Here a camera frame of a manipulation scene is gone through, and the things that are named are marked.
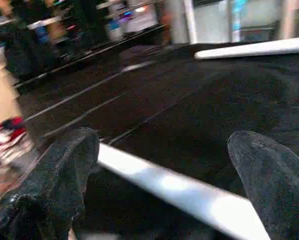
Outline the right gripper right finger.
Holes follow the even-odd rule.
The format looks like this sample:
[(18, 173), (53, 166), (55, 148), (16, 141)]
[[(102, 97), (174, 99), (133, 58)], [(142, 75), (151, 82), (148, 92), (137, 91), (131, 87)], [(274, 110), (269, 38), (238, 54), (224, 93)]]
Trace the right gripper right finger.
[(299, 157), (252, 131), (231, 134), (228, 153), (269, 237), (299, 240)]

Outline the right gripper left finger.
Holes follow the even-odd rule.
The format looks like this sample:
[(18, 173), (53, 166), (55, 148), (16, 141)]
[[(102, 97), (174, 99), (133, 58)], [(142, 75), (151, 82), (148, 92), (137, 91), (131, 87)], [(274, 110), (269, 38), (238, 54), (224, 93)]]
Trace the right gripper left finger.
[(0, 199), (0, 240), (66, 240), (85, 210), (100, 140), (80, 127), (56, 139)]

